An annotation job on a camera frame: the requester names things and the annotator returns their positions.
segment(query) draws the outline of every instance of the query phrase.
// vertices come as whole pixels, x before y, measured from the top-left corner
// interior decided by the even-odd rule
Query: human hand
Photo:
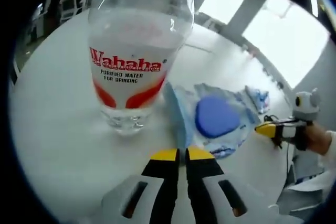
[[[327,153],[331,144],[331,134],[318,124],[307,126],[304,134],[308,141],[308,149],[320,155]]]

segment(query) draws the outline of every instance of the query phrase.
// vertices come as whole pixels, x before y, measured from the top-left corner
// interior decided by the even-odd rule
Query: red wave pattern
[[[159,93],[161,86],[164,82],[166,77],[166,73],[164,73],[163,77],[161,77],[157,82],[149,85],[148,89],[145,91],[141,91],[139,93],[134,94],[133,96],[129,97],[126,102],[127,109],[137,109],[144,107],[146,105],[151,104],[155,101],[155,97]]]
[[[106,92],[101,86],[99,86],[99,84],[97,84],[94,80],[93,85],[96,90],[97,96],[106,106],[111,108],[115,108],[117,106],[114,98],[108,92]]]

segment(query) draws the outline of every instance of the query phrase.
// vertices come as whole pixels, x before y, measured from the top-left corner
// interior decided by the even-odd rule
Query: wahaha text
[[[145,59],[122,60],[118,56],[112,58],[104,57],[103,51],[98,51],[90,47],[92,62],[97,66],[114,70],[139,71],[139,72],[159,72],[161,70],[161,63],[147,62]]]

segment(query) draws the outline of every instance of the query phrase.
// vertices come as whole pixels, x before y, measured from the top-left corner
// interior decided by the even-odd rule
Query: blue cloth
[[[205,137],[217,138],[240,125],[239,114],[222,97],[207,95],[196,106],[195,123]]]
[[[204,83],[188,91],[181,86],[173,87],[167,83],[163,94],[169,107],[168,112],[174,125],[177,148],[185,149],[191,145],[211,152],[216,158],[223,158],[236,151],[248,137],[260,119],[251,105],[245,91],[231,92]],[[203,136],[195,125],[195,111],[199,100],[208,95],[224,99],[239,114],[240,124],[237,129],[217,138]]]
[[[253,101],[259,114],[269,111],[269,92],[245,86],[246,93]]]

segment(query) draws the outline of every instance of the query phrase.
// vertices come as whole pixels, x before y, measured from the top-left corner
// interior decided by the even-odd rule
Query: plastic water bottle
[[[93,85],[119,133],[144,127],[193,22],[193,0],[98,0],[91,8]]]

